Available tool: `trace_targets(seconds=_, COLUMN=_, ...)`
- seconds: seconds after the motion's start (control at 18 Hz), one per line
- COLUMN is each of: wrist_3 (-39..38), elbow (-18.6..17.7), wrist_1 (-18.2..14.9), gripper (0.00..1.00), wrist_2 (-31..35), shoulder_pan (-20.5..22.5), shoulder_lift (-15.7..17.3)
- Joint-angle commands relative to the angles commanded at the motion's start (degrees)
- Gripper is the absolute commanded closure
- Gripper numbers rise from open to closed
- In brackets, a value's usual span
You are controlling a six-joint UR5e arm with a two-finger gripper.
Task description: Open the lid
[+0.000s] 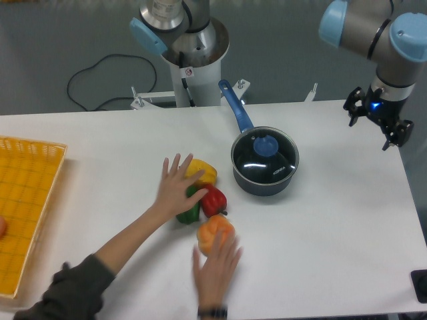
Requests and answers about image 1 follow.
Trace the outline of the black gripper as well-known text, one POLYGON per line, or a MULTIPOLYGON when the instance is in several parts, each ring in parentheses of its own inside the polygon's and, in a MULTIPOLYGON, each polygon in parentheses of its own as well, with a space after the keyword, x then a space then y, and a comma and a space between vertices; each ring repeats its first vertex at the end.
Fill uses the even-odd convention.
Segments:
POLYGON ((406 102, 406 89, 388 85, 375 85, 364 92, 361 87, 355 88, 348 95, 343 109, 350 117, 349 126, 352 127, 359 117, 367 117, 371 122, 381 127, 386 137, 382 147, 386 151, 389 147, 402 147, 410 138, 414 122, 400 120, 400 111, 406 102))

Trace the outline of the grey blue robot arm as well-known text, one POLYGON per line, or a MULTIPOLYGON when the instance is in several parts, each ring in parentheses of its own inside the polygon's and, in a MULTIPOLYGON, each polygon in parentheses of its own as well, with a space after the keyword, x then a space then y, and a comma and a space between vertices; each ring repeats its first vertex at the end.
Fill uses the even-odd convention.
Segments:
MULTIPOLYGON (((318 31, 323 41, 377 64, 369 89, 353 90, 344 109, 351 123, 366 117, 377 124, 387 147, 401 147, 410 138, 414 124, 401 119, 400 111, 426 64, 426 16, 395 17, 397 6, 397 1, 333 1, 318 31)), ((212 106, 225 97, 240 131, 252 128, 240 100, 220 80, 230 38, 207 1, 146 1, 129 28, 142 47, 169 64, 178 106, 212 106)))

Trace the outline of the person left hand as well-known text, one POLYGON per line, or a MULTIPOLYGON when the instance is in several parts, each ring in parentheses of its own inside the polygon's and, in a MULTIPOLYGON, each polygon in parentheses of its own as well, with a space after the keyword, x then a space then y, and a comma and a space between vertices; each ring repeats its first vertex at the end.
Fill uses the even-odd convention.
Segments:
POLYGON ((163 222, 191 209, 207 193, 203 188, 190 198, 186 196, 187 188, 203 175, 203 171, 198 171, 195 175, 185 178, 185 172, 192 159, 193 155, 190 153, 180 163, 181 155, 177 153, 171 164, 168 158, 163 161, 157 197, 152 205, 153 210, 163 222))

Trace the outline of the person right hand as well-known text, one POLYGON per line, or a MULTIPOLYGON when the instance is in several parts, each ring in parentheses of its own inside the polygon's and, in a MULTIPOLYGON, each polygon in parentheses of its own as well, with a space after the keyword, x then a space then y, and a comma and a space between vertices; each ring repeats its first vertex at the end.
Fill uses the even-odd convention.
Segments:
POLYGON ((242 256, 242 248, 238 248, 235 232, 228 233, 223 244, 222 236, 222 231, 216 235, 211 252, 203 265, 200 262, 199 249, 193 248, 193 280, 200 309, 212 309, 223 305, 242 256))

